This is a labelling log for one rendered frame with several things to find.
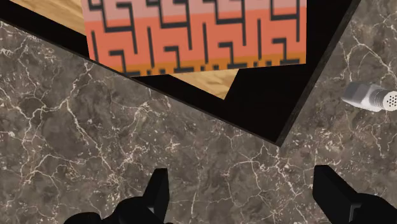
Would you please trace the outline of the white salt shaker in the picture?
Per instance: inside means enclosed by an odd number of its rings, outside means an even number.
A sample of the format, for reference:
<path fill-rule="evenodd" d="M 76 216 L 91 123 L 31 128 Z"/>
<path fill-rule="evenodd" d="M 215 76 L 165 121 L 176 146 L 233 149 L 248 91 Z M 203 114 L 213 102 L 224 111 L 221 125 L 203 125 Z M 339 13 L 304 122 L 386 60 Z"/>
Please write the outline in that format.
<path fill-rule="evenodd" d="M 397 110 L 397 91 L 376 84 L 350 82 L 341 99 L 351 106 L 373 112 Z"/>

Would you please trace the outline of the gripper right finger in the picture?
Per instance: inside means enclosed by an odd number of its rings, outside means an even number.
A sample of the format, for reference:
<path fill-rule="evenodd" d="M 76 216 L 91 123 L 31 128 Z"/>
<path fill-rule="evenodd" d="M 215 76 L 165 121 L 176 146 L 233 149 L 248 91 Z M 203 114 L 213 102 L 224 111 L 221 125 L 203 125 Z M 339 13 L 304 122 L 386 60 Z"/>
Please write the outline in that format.
<path fill-rule="evenodd" d="M 356 192 L 329 165 L 314 167 L 312 196 L 331 224 L 397 224 L 397 208 Z"/>

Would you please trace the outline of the patterned orange robot stand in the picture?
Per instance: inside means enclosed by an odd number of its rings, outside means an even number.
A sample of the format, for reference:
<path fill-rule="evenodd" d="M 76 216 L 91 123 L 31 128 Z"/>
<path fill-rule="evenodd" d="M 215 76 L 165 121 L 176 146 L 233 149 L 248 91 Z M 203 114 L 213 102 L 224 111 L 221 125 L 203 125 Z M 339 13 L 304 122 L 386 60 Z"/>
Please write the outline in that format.
<path fill-rule="evenodd" d="M 92 60 L 126 76 L 303 64 L 307 0 L 81 0 Z"/>

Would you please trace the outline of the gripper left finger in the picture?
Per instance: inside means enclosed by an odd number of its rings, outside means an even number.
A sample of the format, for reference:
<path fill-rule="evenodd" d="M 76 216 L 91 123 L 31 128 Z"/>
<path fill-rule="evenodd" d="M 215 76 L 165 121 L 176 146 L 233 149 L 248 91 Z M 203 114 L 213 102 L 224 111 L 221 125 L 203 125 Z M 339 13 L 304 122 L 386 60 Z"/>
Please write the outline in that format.
<path fill-rule="evenodd" d="M 155 169 L 144 194 L 124 199 L 108 217 L 95 212 L 72 215 L 64 224 L 172 224 L 164 222 L 169 205 L 169 180 L 166 168 Z"/>

